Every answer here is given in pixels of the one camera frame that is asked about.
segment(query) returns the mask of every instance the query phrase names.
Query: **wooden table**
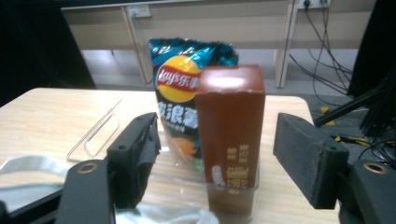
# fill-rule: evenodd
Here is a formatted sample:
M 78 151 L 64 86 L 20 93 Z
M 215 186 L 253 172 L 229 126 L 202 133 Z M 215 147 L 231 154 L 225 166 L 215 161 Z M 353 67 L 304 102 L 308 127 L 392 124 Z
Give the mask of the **wooden table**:
M 153 91 L 84 91 L 34 89 L 0 108 L 0 163 L 22 155 L 44 154 L 66 162 L 67 153 L 123 99 L 120 121 L 158 112 Z M 262 128 L 260 186 L 251 223 L 338 223 L 338 209 L 315 210 L 273 155 L 279 112 L 312 121 L 306 102 L 297 97 L 267 96 Z M 143 203 L 198 205 L 208 208 L 203 175 L 173 151 L 158 156 Z M 0 175 L 0 187 L 63 182 L 55 175 L 24 172 Z

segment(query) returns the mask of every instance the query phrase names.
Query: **desk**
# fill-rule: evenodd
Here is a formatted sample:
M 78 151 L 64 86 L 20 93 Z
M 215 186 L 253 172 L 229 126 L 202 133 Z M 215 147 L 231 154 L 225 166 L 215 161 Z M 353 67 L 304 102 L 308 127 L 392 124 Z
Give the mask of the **desk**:
M 66 154 L 120 99 L 131 104 L 131 118 L 157 111 L 153 91 L 85 91 L 34 89 L 0 108 L 0 163 L 27 154 L 46 154 L 65 161 Z M 261 182 L 252 223 L 338 223 L 338 210 L 314 210 L 273 155 L 276 117 L 279 112 L 311 120 L 303 99 L 267 96 L 261 146 Z M 163 147 L 163 127 L 159 122 Z M 152 173 L 180 165 L 171 151 L 162 152 Z M 202 178 L 194 170 L 183 169 Z M 40 182 L 62 182 L 53 175 L 20 173 L 0 176 L 0 187 Z M 193 204 L 208 207 L 205 188 L 152 177 L 143 203 Z

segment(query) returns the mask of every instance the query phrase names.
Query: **black cable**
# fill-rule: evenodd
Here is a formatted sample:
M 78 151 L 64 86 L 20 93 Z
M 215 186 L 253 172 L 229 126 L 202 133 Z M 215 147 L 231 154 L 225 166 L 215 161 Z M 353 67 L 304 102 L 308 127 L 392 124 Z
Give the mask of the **black cable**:
M 372 144 L 374 144 L 374 143 L 376 142 L 376 140 L 377 140 L 379 137 L 384 136 L 386 133 L 388 133 L 388 132 L 390 132 L 390 131 L 393 131 L 393 129 L 384 130 L 381 134 L 379 134 L 376 138 L 373 139 Z M 381 154 L 382 157 L 386 158 L 387 161 L 393 161 L 393 162 L 395 162 L 395 161 L 396 161 L 396 154 L 395 154 L 395 157 L 394 157 L 394 159 L 393 159 L 393 158 L 388 154 L 388 152 L 385 150 L 385 147 L 386 147 L 386 146 L 393 147 L 394 152 L 396 152 L 395 142 L 392 141 L 392 140 L 389 140 L 389 141 L 386 142 L 386 144 L 384 144 L 384 146 L 382 146 L 382 148 L 380 148 L 380 149 L 378 150 L 378 151 L 379 151 L 379 154 Z
M 314 72 L 313 72 L 313 73 L 312 73 L 312 72 L 309 72 L 307 69 L 305 69 L 305 68 L 303 68 L 301 65 L 299 65 L 299 64 L 297 63 L 297 61 L 296 61 L 291 55 L 290 55 L 290 57 L 294 60 L 294 62 L 295 62 L 306 74 L 308 74 L 309 76 L 311 76 L 311 77 L 313 78 L 313 89 L 314 89 L 314 93 L 315 93 L 315 95 L 319 98 L 319 100 L 322 101 L 322 102 L 324 102 L 325 104 L 328 104 L 328 105 L 336 105 L 336 104 L 331 104 L 331 103 L 326 102 L 326 101 L 324 101 L 323 99 L 321 99 L 320 96 L 319 96 L 318 93 L 317 93 L 317 89 L 316 89 L 316 85 L 315 85 L 316 80 L 318 80 L 318 81 L 320 81 L 321 83 L 323 83 L 324 85 L 330 87 L 331 89 L 333 89 L 333 90 L 335 90 L 335 91 L 338 91 L 338 92 L 340 92 L 341 94 L 344 94 L 345 96 L 348 96 L 348 95 L 346 94 L 347 86 L 345 85 L 344 80 L 341 78 L 340 74 L 338 73 L 338 71 L 341 71 L 341 73 L 344 74 L 344 77 L 346 77 L 346 79 L 349 80 L 349 78 L 347 77 L 347 75 L 346 75 L 345 72 L 344 72 L 344 68 L 345 68 L 345 67 L 342 66 L 339 62 L 336 61 L 336 59 L 335 59 L 334 56 L 332 55 L 331 49 L 329 48 L 329 46 L 330 46 L 330 40 L 329 40 L 328 30 L 327 30 L 328 21 L 329 21 L 329 9 L 328 9 L 327 7 L 325 7 L 325 6 L 323 6 L 323 23 L 324 23 L 325 29 L 324 29 L 323 37 L 321 37 L 320 34 L 318 33 L 318 29 L 316 28 L 315 24 L 312 22 L 311 18 L 310 18 L 309 15 L 308 15 L 308 8 L 309 8 L 309 5 L 310 5 L 310 1 L 309 1 L 309 0 L 305 0 L 305 1 L 304 1 L 304 5 L 305 5 L 305 15 L 306 15 L 306 17 L 307 17 L 309 23 L 310 23 L 311 26 L 313 27 L 313 29 L 314 29 L 315 33 L 317 34 L 317 37 L 318 37 L 318 39 L 319 39 L 319 41 L 320 41 L 320 43 L 321 43 L 321 48 L 320 48 L 319 56 L 318 56 L 317 59 L 313 56 L 312 52 L 309 50 L 309 53 L 311 54 L 311 57 L 317 62 L 317 63 L 316 63 L 316 66 L 315 66 L 315 69 L 314 69 Z M 328 52 L 328 54 L 329 54 L 330 57 L 332 58 L 332 64 L 333 64 L 333 66 L 329 66 L 329 67 L 332 67 L 332 68 L 334 69 L 335 73 L 336 73 L 337 76 L 338 76 L 338 79 L 341 81 L 341 84 L 343 85 L 342 87 L 341 87 L 341 86 L 338 86 L 338 85 L 336 85 L 336 84 L 334 84 L 334 83 L 332 83 L 332 82 L 330 82 L 329 80 L 327 80 L 327 79 L 325 79 L 325 78 L 323 78 L 323 77 L 319 77 L 319 76 L 317 75 L 318 65 L 321 64 L 320 58 L 321 58 L 321 55 L 322 55 L 322 51 L 323 51 L 324 49 L 326 49 L 326 51 Z
M 381 148 L 375 148 L 381 144 L 384 144 L 384 146 L 382 146 Z M 395 142 L 393 139 L 388 139 L 388 140 L 383 140 L 383 141 L 379 141 L 377 143 L 371 144 L 369 147 L 367 147 L 366 149 L 363 150 L 363 152 L 359 155 L 358 160 L 361 159 L 361 157 L 363 156 L 363 154 L 365 152 L 367 152 L 368 150 L 371 150 L 372 154 L 378 158 L 378 161 L 386 163 L 386 164 L 390 164 L 394 169 L 396 169 L 396 160 L 393 159 L 388 152 L 385 151 L 385 147 L 391 145 L 391 147 L 395 148 Z
M 313 77 L 313 73 L 308 71 L 307 69 L 305 69 L 302 65 L 300 65 L 297 60 L 290 55 L 290 58 L 297 64 L 297 66 L 302 69 L 308 76 Z M 337 86 L 336 84 L 330 82 L 328 79 L 324 78 L 324 77 L 316 77 L 316 79 L 320 82 L 322 82 L 324 85 L 328 86 L 329 88 L 333 89 L 334 91 L 338 91 L 342 94 L 344 94 L 342 91 L 337 90 L 337 88 L 341 89 L 340 86 Z
M 316 62 L 318 62 L 318 59 L 315 58 L 315 56 L 314 56 L 314 54 L 312 53 L 311 49 L 309 49 L 308 52 L 309 52 L 309 55 L 311 56 L 311 58 L 312 58 L 313 60 L 315 60 Z M 323 62 L 319 62 L 319 63 L 320 63 L 321 65 L 325 66 L 325 67 L 328 67 L 328 68 L 331 68 L 331 69 L 336 69 L 336 70 L 339 70 L 339 71 L 343 71 L 343 72 L 345 72 L 345 73 L 352 74 L 352 71 L 344 70 L 344 68 L 337 68 L 337 67 L 334 67 L 334 65 L 329 65 L 329 64 L 326 64 L 326 63 L 323 63 Z

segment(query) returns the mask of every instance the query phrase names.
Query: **potato chip bag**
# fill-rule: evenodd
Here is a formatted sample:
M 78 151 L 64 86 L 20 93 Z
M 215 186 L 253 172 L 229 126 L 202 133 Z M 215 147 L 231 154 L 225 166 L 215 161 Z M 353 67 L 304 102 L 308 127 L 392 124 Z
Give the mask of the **potato chip bag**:
M 200 151 L 195 90 L 204 67 L 237 65 L 231 45 L 182 38 L 152 38 L 148 43 L 153 66 L 153 84 L 171 150 L 200 171 Z

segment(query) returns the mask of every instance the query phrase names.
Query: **lay's logo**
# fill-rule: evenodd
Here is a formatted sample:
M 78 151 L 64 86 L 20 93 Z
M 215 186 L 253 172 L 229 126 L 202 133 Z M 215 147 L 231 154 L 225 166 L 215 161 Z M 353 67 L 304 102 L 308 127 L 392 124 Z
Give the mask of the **lay's logo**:
M 200 73 L 201 70 L 190 57 L 175 56 L 158 70 L 157 89 L 169 101 L 189 101 L 195 95 Z

